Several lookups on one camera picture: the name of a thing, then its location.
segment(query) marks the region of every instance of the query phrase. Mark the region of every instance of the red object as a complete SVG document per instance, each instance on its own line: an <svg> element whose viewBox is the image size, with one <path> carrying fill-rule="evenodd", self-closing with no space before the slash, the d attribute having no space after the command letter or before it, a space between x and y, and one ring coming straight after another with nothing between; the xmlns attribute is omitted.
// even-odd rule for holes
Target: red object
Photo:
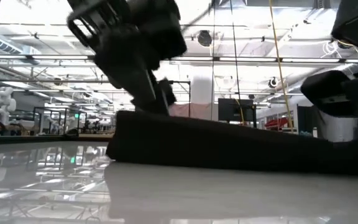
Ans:
<svg viewBox="0 0 358 224"><path fill-rule="evenodd" d="M268 123L265 124L265 127L267 129L280 129L286 124L288 124L287 118L279 118L269 121Z"/></svg>

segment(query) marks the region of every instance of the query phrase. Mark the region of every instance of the humanoid robot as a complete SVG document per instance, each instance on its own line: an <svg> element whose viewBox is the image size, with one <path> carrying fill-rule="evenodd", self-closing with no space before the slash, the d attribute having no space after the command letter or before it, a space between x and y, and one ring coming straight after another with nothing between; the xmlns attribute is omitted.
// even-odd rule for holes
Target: humanoid robot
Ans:
<svg viewBox="0 0 358 224"><path fill-rule="evenodd" d="M16 110L16 100L12 99L13 88L0 88L0 122L4 125L9 124L10 112Z"/></svg>
<svg viewBox="0 0 358 224"><path fill-rule="evenodd" d="M55 121L54 119L52 119L50 116L47 116L47 120L50 122L50 133L57 133L59 130L62 129L62 127L59 125L58 121Z"/></svg>

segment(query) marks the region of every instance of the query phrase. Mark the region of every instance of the light fixture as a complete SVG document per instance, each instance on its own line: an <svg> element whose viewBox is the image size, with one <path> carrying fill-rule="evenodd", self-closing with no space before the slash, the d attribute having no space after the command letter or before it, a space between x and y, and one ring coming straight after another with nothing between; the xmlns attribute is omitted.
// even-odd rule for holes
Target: light fixture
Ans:
<svg viewBox="0 0 358 224"><path fill-rule="evenodd" d="M68 106L66 106L66 105L55 105L55 104L49 104L49 103L46 103L44 106L46 108L68 108Z"/></svg>
<svg viewBox="0 0 358 224"><path fill-rule="evenodd" d="M0 59L26 59L25 55L0 55Z"/></svg>
<svg viewBox="0 0 358 224"><path fill-rule="evenodd" d="M346 59L345 63L358 63L358 59Z"/></svg>
<svg viewBox="0 0 358 224"><path fill-rule="evenodd" d="M85 106L86 109L88 110L97 110L98 108L95 106Z"/></svg>
<svg viewBox="0 0 358 224"><path fill-rule="evenodd" d="M90 173L91 173L90 170L84 170L84 171L79 172L79 174L90 174Z"/></svg>
<svg viewBox="0 0 358 224"><path fill-rule="evenodd" d="M231 61L235 62L235 57L221 57L220 61ZM276 58L258 58L258 57L238 57L238 62L276 62Z"/></svg>
<svg viewBox="0 0 358 224"><path fill-rule="evenodd" d="M38 93L57 93L59 90L29 90L32 92L38 92Z"/></svg>
<svg viewBox="0 0 358 224"><path fill-rule="evenodd" d="M42 97L45 97L45 98L49 98L50 96L46 95L46 94L43 94L43 93L37 93L35 92L34 94L36 95L39 95L39 96L42 96Z"/></svg>
<svg viewBox="0 0 358 224"><path fill-rule="evenodd" d="M172 60L212 61L212 57L175 57Z"/></svg>
<svg viewBox="0 0 358 224"><path fill-rule="evenodd" d="M93 90L63 90L65 93L91 93Z"/></svg>
<svg viewBox="0 0 358 224"><path fill-rule="evenodd" d="M46 184L55 184L55 183L60 183L60 182L63 182L63 181L64 181L63 179L52 179L52 180L47 180L44 183L46 183Z"/></svg>
<svg viewBox="0 0 358 224"><path fill-rule="evenodd" d="M304 63L335 63L339 62L339 59L333 58L283 58L283 62L304 62Z"/></svg>
<svg viewBox="0 0 358 224"><path fill-rule="evenodd" d="M96 186L96 183L90 183L88 185L85 185L83 188L82 188L82 191L83 192L86 192L86 191L89 191L91 190L92 188L94 188Z"/></svg>
<svg viewBox="0 0 358 224"><path fill-rule="evenodd" d="M19 87L19 88L30 88L30 85L27 85L25 83L19 83L19 82L2 82L3 84L7 84L10 86L14 86L14 87Z"/></svg>
<svg viewBox="0 0 358 224"><path fill-rule="evenodd" d="M32 58L38 60L87 60L85 55L33 55Z"/></svg>
<svg viewBox="0 0 358 224"><path fill-rule="evenodd" d="M63 101L63 102L75 102L75 100L70 99L70 98L65 98L65 97L53 97L53 98L58 101Z"/></svg>

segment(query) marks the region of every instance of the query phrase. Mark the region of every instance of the ceiling duct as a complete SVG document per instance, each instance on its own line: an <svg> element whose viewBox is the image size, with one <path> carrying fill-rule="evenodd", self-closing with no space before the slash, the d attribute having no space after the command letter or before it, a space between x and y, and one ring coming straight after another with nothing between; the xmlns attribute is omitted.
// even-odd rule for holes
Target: ceiling duct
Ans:
<svg viewBox="0 0 358 224"><path fill-rule="evenodd" d="M36 50L33 47L12 43L12 41L7 40L5 37L1 35L0 35L0 50L6 52L7 54L12 54L12 55L19 55L19 54L33 55L36 53L38 54L40 53L38 50ZM32 65L39 64L39 62L36 60L23 59L21 61L23 61L24 63L31 63Z"/></svg>

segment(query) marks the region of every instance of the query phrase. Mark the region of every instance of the white robot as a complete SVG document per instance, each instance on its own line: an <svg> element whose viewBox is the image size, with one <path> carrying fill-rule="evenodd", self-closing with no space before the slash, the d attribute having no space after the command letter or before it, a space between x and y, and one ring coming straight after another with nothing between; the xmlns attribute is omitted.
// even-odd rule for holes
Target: white robot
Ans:
<svg viewBox="0 0 358 224"><path fill-rule="evenodd" d="M60 130L60 132L63 131L63 127L64 127L64 120L60 121L60 124L58 123L58 121L55 121L54 119L52 119L50 116L47 116L47 120L50 122L50 126L52 130ZM69 130L70 128L70 124L75 121L75 117L71 117L71 118L67 118L66 119L66 130Z"/></svg>
<svg viewBox="0 0 358 224"><path fill-rule="evenodd" d="M67 118L67 120L66 120L66 130L65 131L67 131L67 130L69 130L69 129L71 129L71 124L72 124L72 122L74 122L75 121L75 117L70 117L70 118Z"/></svg>
<svg viewBox="0 0 358 224"><path fill-rule="evenodd" d="M50 127L52 130L55 130L57 132L57 130L63 129L63 127L59 125L58 121L55 121L50 116L47 116L47 120L50 122Z"/></svg>
<svg viewBox="0 0 358 224"><path fill-rule="evenodd" d="M10 112L16 110L16 100L11 98L12 93L11 87L0 88L0 122L4 125L9 124Z"/></svg>

